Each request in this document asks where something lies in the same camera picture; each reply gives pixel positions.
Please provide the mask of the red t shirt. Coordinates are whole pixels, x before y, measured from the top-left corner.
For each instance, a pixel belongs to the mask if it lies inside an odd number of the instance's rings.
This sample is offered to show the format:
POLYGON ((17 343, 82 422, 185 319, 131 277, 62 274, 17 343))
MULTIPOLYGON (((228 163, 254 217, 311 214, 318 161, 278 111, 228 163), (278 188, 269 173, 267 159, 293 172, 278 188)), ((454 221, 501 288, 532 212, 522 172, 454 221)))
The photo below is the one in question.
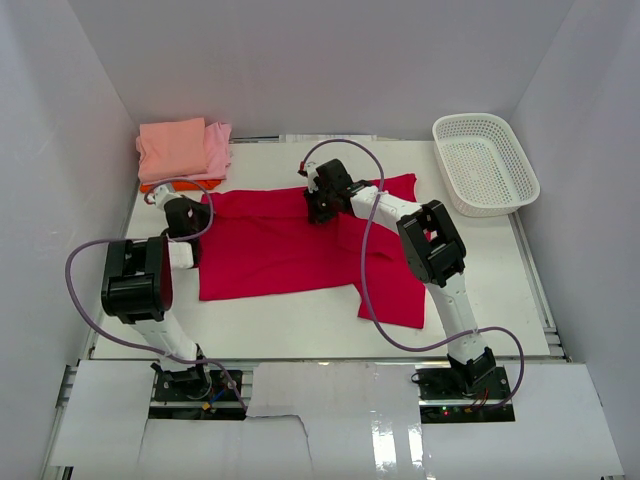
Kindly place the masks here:
POLYGON ((200 239, 199 298, 230 300, 352 285, 363 319, 421 329, 425 288, 410 272, 399 238, 373 225, 360 253, 366 222, 341 214, 310 224, 303 188, 213 193, 215 219, 200 239))

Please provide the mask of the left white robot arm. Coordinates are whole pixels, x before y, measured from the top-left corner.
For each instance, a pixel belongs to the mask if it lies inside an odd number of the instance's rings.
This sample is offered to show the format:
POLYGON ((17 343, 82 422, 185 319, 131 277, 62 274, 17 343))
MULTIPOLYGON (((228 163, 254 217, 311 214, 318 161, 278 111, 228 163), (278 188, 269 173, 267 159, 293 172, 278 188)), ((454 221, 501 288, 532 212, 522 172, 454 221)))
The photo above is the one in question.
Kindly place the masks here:
POLYGON ((202 256, 199 237, 212 226, 212 207, 183 196, 161 202, 167 228, 146 240, 108 244, 101 289, 106 315, 136 330, 161 357, 160 367, 179 372, 177 387, 199 399, 211 387, 211 374, 195 365, 204 354, 172 312, 172 272, 196 269, 202 256))

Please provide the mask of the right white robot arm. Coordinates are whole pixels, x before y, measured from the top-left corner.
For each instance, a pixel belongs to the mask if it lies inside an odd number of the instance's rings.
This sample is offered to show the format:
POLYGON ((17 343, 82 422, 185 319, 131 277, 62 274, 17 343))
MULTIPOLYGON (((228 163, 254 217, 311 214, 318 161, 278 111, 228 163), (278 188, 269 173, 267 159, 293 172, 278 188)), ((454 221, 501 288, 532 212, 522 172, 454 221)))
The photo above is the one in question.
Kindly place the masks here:
POLYGON ((307 179, 304 191, 309 221, 325 223, 339 214, 366 221, 360 253, 361 282, 366 282, 366 250, 373 225, 396 234, 406 264, 428 290, 446 335, 447 359, 453 390, 472 399, 484 391, 496 362, 479 332, 464 278, 466 247, 439 201, 419 204, 374 185, 354 181, 338 159, 308 167, 298 174, 307 179))

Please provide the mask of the folded orange t shirt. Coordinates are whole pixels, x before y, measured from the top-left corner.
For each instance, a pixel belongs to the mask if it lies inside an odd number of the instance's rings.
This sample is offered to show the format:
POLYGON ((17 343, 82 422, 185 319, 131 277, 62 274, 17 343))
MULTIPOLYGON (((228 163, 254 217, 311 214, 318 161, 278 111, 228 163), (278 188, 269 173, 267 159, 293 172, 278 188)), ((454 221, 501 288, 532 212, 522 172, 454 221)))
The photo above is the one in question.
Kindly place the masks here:
POLYGON ((187 181, 172 181, 171 187, 178 192, 183 191, 196 191, 200 188, 204 188, 206 190, 213 190, 217 186, 222 183, 222 180, 219 179, 204 179, 204 180, 193 180, 191 182, 187 181))

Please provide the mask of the folded peach t shirt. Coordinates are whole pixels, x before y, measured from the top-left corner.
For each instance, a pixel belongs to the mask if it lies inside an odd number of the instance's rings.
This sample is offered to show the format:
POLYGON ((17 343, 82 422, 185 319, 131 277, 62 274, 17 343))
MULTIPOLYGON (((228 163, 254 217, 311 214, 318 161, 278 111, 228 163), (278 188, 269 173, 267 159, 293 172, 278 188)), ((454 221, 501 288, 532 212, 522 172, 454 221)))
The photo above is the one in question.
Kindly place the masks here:
POLYGON ((139 180, 153 183, 204 173, 208 166, 204 133, 203 118, 141 124, 136 139, 139 180))

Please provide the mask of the white plastic basket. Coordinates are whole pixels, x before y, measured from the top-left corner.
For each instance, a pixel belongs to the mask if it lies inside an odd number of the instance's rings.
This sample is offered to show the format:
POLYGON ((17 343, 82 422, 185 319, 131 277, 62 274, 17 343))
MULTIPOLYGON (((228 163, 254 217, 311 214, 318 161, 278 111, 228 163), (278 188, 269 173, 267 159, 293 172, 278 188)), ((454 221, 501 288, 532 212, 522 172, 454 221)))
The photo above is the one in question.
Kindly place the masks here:
POLYGON ((432 126, 451 201, 472 218, 509 215, 533 203, 540 184, 511 126, 488 113, 447 115, 432 126))

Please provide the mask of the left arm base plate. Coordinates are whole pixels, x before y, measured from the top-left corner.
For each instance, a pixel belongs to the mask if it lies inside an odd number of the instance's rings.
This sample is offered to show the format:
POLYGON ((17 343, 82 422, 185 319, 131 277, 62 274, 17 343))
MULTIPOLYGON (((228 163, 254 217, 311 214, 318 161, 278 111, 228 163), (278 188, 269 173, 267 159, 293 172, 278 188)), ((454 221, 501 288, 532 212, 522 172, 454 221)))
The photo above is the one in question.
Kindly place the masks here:
POLYGON ((231 380, 219 370, 208 372, 207 380, 172 382, 157 374, 151 394, 148 418, 181 421, 243 421, 244 408, 233 386, 242 392, 244 373, 229 371, 231 380))

